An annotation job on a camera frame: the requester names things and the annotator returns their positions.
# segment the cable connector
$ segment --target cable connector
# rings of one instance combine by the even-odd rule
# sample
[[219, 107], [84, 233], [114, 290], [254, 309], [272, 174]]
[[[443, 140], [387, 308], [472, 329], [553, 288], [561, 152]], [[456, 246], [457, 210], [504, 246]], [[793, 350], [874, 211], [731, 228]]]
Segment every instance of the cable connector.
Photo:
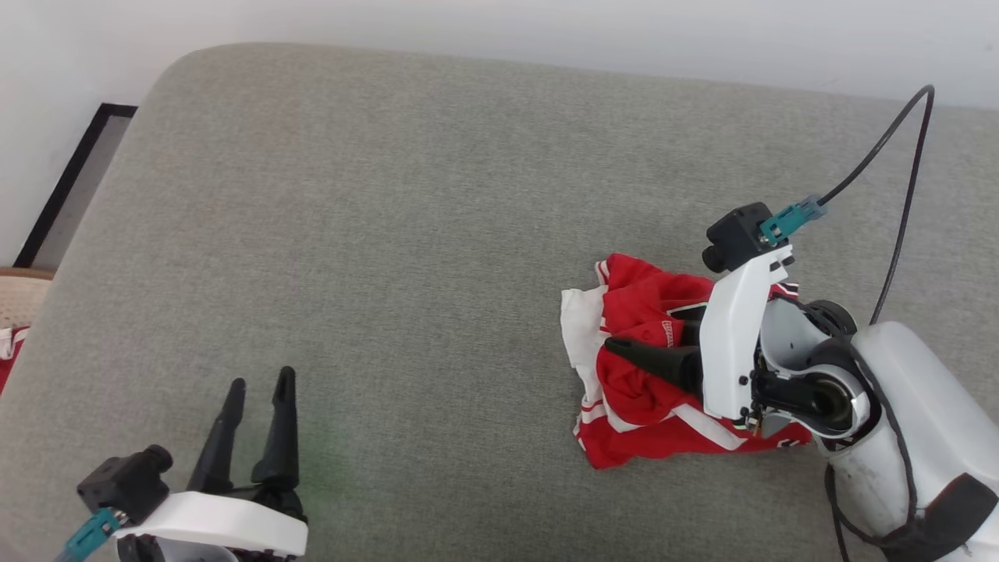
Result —
[[66, 541], [63, 559], [86, 560], [108, 540], [108, 537], [121, 529], [122, 523], [126, 520], [125, 514], [121, 511], [109, 507], [97, 510], [80, 530]]
[[794, 231], [801, 228], [806, 222], [822, 218], [825, 215], [825, 207], [820, 205], [818, 201], [818, 195], [809, 195], [763, 221], [759, 225], [763, 238], [771, 246], [775, 246], [794, 234]]

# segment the red and white clothing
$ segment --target red and white clothing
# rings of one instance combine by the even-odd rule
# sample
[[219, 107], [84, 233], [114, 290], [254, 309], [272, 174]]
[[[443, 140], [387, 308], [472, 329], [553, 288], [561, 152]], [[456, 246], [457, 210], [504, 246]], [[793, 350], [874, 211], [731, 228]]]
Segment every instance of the red and white clothing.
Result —
[[[595, 289], [567, 289], [561, 297], [562, 340], [584, 389], [572, 433], [593, 468], [634, 456], [757, 451], [810, 440], [808, 430], [793, 423], [769, 439], [736, 429], [705, 414], [693, 395], [603, 349], [611, 335], [678, 346], [684, 321], [669, 313], [703, 306], [713, 287], [709, 279], [668, 273], [624, 254], [595, 269]], [[790, 284], [771, 290], [797, 296]]]
[[0, 330], [0, 392], [3, 392], [3, 387], [7, 384], [7, 377], [10, 376], [10, 371], [14, 368], [14, 360], [17, 358], [27, 335], [27, 326]]

